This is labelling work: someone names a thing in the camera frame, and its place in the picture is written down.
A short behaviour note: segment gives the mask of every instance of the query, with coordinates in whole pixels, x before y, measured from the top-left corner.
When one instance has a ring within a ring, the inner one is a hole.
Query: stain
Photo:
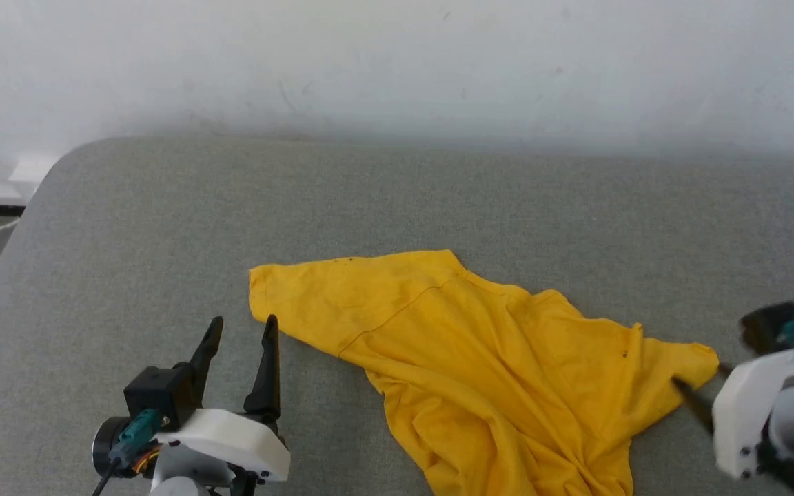
[[[284,103],[287,104],[290,111],[293,112],[294,114],[298,114],[299,111],[296,110],[296,106],[294,106],[292,101],[289,100],[289,97],[287,96],[287,88],[284,88],[283,81],[281,81],[280,79],[278,79],[278,91],[281,92],[281,100],[284,100]]]
[[[486,19],[476,23],[473,29],[478,29],[479,31],[489,31],[489,29],[494,28],[496,25],[498,25],[498,16],[495,14],[489,14],[486,16]]]
[[[225,134],[222,123],[218,123],[204,116],[199,116],[195,112],[189,112],[189,125],[196,126],[199,131],[208,135],[222,136]]]
[[[791,116],[792,115],[792,109],[790,109],[788,107],[788,105],[786,105],[783,101],[778,101],[775,104],[774,109],[777,112],[780,112],[782,115],[785,115],[785,116]]]

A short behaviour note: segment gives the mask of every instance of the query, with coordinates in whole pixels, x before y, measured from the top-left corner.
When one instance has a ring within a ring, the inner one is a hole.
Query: t-shirt seam
[[[404,310],[406,310],[407,308],[410,308],[410,307],[412,307],[412,305],[413,305],[413,304],[415,304],[415,302],[416,302],[416,301],[418,301],[418,299],[419,299],[419,298],[421,298],[423,295],[425,295],[425,293],[427,293],[429,290],[432,290],[432,289],[441,289],[441,288],[443,288],[445,285],[448,285],[448,283],[450,283],[450,282],[453,282],[453,280],[456,280],[456,278],[455,278],[455,277],[450,277],[450,279],[447,279],[447,280],[446,280],[445,282],[443,282],[441,285],[438,285],[438,286],[428,286],[427,288],[423,289],[423,291],[421,291],[420,293],[418,293],[418,294],[416,295],[416,297],[415,297],[415,298],[412,298],[412,300],[410,300],[409,302],[407,302],[407,304],[404,304],[404,305],[403,305],[403,307],[401,307],[401,308],[400,308],[400,310],[397,310],[397,311],[395,311],[394,313],[392,313],[392,314],[391,314],[391,317],[385,318],[385,321],[384,321],[384,322],[382,322],[381,324],[378,324],[378,326],[372,327],[371,329],[367,329],[367,330],[365,330],[365,331],[361,331],[360,333],[357,333],[357,335],[356,335],[356,336],[354,336],[353,338],[351,338],[351,341],[350,341],[349,343],[347,343],[345,346],[343,346],[343,348],[342,348],[342,349],[340,349],[339,353],[337,353],[337,354],[336,354],[336,357],[338,357],[338,358],[341,358],[341,354],[343,354],[343,353],[346,351],[346,349],[350,348],[350,346],[351,346],[351,345],[353,345],[355,341],[357,341],[358,339],[360,339],[360,336],[362,336],[362,335],[365,335],[366,333],[371,333],[371,332],[373,332],[373,331],[377,331],[377,330],[379,330],[379,329],[382,329],[382,327],[384,327],[384,326],[387,326],[387,323],[388,323],[388,322],[390,322],[391,320],[393,320],[393,319],[394,319],[394,317],[397,317],[398,315],[400,315],[401,313],[403,313],[403,311],[404,311]]]
[[[499,296],[511,296],[511,298],[515,298],[515,299],[516,298],[520,298],[521,296],[523,298],[535,298],[536,296],[541,296],[542,293],[549,292],[549,295],[545,296],[543,299],[541,299],[539,301],[536,301],[535,305],[541,304],[541,302],[546,302],[549,299],[553,298],[557,294],[557,291],[555,291],[553,289],[545,289],[545,290],[542,290],[541,292],[538,292],[536,294],[529,293],[526,289],[523,289],[523,290],[526,291],[525,295],[516,295],[516,294],[513,294],[513,292],[508,291],[506,289],[505,290],[501,290],[501,291],[496,291],[496,290],[491,289],[491,288],[486,288],[485,285],[479,285],[479,283],[474,280],[474,278],[479,277],[479,276],[477,276],[475,273],[471,272],[470,269],[464,270],[463,272],[458,274],[458,276],[461,279],[466,280],[467,282],[470,282],[475,288],[482,289],[483,291],[486,291],[487,293],[491,293],[493,295],[499,295]],[[486,280],[486,282],[491,283],[491,285],[503,286],[503,285],[499,285],[499,283],[497,283],[497,282],[491,282],[490,280]]]

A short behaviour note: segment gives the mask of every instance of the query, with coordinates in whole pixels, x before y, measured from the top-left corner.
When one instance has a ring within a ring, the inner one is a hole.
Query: gray table
[[[146,364],[188,358],[214,315],[205,404],[238,409],[262,324],[247,270],[451,248],[497,282],[740,361],[737,318],[794,298],[794,165],[642,163],[240,139],[117,139],[67,155],[0,259],[0,494],[89,494],[91,437]],[[258,494],[429,494],[363,372],[284,337],[288,483]],[[637,437],[639,494],[734,484],[686,411]],[[143,494],[114,480],[104,494]]]

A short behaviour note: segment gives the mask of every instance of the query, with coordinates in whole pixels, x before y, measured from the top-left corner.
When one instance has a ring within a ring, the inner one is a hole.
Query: yellow t-shirt
[[[631,494],[630,437],[718,361],[469,272],[451,251],[250,272],[255,318],[366,370],[437,496]]]

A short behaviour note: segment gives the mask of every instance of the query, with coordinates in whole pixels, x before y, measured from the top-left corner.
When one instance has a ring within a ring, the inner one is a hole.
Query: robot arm
[[[103,479],[151,478],[151,494],[252,496],[256,486],[284,481],[290,452],[278,435],[281,415],[278,321],[268,318],[263,357],[245,411],[201,405],[223,319],[214,318],[188,363],[148,367],[124,389],[130,417],[111,417],[94,438],[92,462]]]
[[[712,434],[720,470],[736,479],[769,474],[794,490],[794,304],[754,311],[741,326],[759,357],[722,370],[714,402],[674,383]]]

